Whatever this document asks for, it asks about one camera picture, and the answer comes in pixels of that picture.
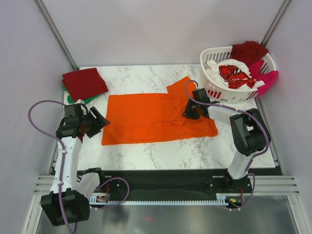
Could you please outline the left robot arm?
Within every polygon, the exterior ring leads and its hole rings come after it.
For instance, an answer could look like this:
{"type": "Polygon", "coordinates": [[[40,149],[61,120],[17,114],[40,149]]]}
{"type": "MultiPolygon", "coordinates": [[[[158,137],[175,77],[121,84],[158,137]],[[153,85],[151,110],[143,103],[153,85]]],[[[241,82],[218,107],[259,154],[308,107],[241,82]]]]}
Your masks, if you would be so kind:
{"type": "Polygon", "coordinates": [[[88,220],[92,193],[107,186],[101,168],[82,172],[78,180],[78,156],[84,136],[92,138],[109,125],[109,121],[92,106],[71,104],[64,107],[65,116],[56,130],[58,158],[55,177],[48,195],[41,198],[41,207],[53,226],[88,220]]]}

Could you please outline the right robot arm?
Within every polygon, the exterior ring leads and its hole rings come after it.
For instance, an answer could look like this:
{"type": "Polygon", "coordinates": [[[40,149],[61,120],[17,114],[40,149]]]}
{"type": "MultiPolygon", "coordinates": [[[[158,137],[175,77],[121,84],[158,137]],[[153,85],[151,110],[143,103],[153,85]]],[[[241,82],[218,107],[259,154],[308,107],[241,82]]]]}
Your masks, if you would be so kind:
{"type": "Polygon", "coordinates": [[[210,101],[205,89],[196,89],[188,95],[186,118],[198,120],[205,117],[217,120],[231,127],[236,153],[229,165],[229,176],[223,179],[223,186],[229,192],[236,191],[255,157],[266,153],[271,136],[256,108],[240,110],[226,106],[218,101],[210,101]]]}

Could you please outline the orange t shirt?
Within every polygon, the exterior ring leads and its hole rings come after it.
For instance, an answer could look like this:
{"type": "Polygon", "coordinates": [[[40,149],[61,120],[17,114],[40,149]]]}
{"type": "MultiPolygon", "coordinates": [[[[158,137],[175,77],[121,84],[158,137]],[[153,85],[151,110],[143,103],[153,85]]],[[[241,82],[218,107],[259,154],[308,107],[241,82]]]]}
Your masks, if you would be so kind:
{"type": "Polygon", "coordinates": [[[218,134],[212,119],[183,116],[195,89],[189,77],[167,87],[166,93],[110,95],[101,144],[154,143],[218,134]]]}

